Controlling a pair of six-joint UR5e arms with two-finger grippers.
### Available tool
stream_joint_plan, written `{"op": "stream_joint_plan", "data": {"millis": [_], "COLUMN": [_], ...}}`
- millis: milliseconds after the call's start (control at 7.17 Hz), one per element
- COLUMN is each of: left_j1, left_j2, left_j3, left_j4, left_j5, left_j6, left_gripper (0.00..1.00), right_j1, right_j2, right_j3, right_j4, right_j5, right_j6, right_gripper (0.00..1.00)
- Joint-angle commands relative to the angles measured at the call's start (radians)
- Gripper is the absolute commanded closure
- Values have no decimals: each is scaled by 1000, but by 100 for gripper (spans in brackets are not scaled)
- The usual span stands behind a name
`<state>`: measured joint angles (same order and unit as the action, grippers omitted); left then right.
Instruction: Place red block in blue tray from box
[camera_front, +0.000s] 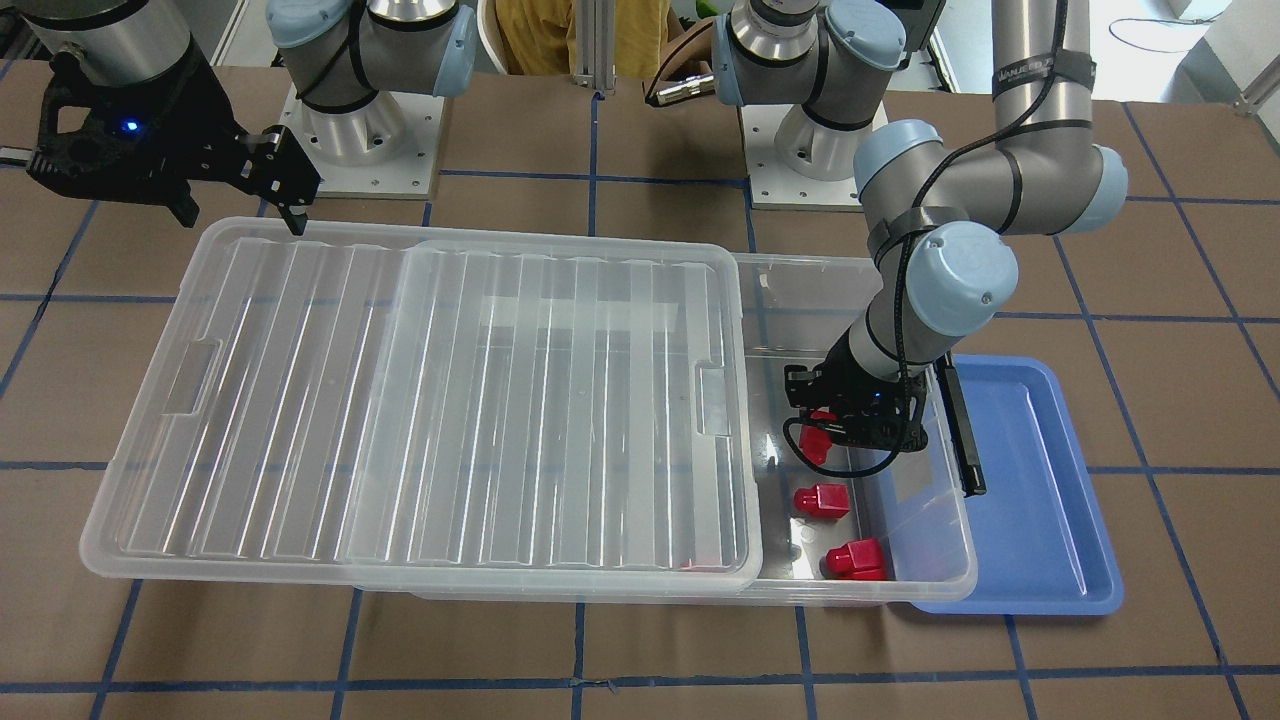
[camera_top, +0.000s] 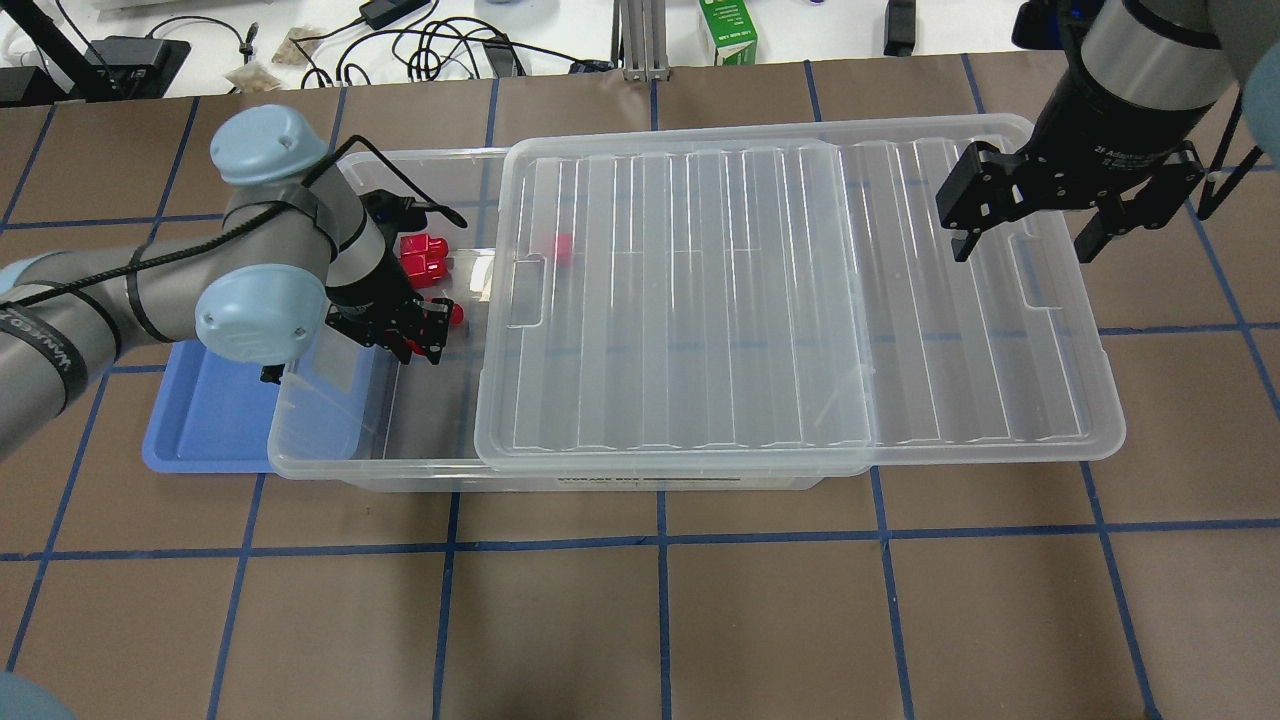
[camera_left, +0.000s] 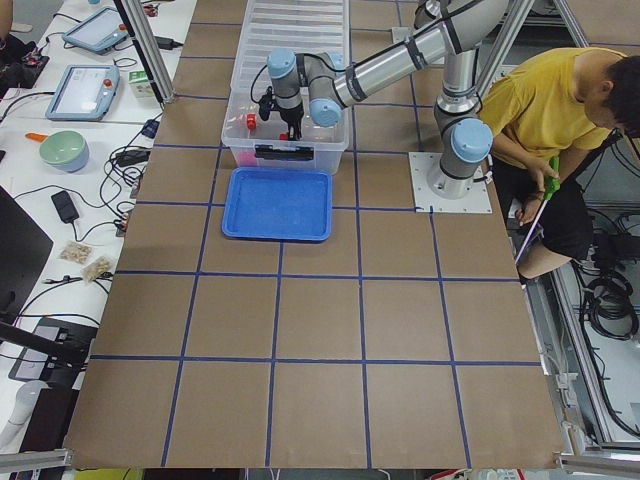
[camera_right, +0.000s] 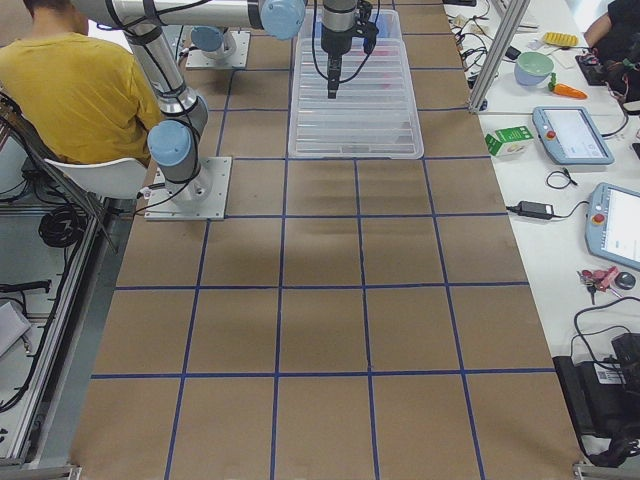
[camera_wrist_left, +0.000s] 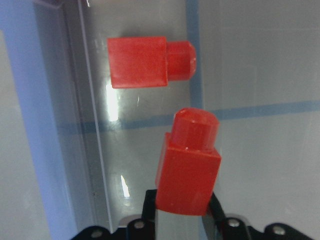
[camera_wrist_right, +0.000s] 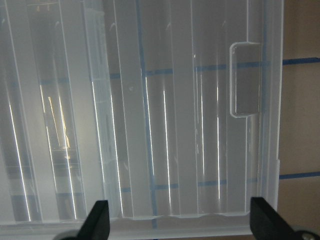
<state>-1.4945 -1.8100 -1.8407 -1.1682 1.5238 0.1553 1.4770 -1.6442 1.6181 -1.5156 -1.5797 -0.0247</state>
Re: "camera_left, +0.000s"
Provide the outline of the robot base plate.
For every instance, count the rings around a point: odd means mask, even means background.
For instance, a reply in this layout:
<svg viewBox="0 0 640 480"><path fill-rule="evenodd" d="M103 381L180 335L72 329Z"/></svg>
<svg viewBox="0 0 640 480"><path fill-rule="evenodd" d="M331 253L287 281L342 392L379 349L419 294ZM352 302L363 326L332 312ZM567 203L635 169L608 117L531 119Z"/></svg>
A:
<svg viewBox="0 0 640 480"><path fill-rule="evenodd" d="M409 170L418 213L492 214L482 164L466 179L453 179L440 169L440 153L410 152Z"/></svg>

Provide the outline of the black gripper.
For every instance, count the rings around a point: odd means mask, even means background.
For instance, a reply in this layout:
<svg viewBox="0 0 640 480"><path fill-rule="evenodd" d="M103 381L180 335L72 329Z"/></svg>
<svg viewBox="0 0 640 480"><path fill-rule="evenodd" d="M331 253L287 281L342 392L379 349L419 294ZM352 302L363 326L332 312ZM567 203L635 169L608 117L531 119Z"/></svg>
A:
<svg viewBox="0 0 640 480"><path fill-rule="evenodd" d="M278 108L280 117L287 123L287 139L300 140L302 138L301 126L304 118L304 108L302 104L298 104L292 108Z"/></svg>

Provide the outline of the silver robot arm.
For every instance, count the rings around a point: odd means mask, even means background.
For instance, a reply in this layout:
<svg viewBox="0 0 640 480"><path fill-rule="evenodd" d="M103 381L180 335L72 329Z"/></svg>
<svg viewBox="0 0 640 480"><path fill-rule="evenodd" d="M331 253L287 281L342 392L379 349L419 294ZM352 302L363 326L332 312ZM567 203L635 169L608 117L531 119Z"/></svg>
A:
<svg viewBox="0 0 640 480"><path fill-rule="evenodd" d="M480 42L507 10L505 1L444 1L430 23L369 58L342 67L327 53L296 53L277 48L267 57L271 85L258 99L259 116L276 111L292 140L301 122L332 127L344 109L362 102L400 79L444 61L442 90L434 117L443 143L439 163L429 170L430 189L446 199L464 197L476 169L490 153L494 135L478 118L480 97L473 64Z"/></svg>

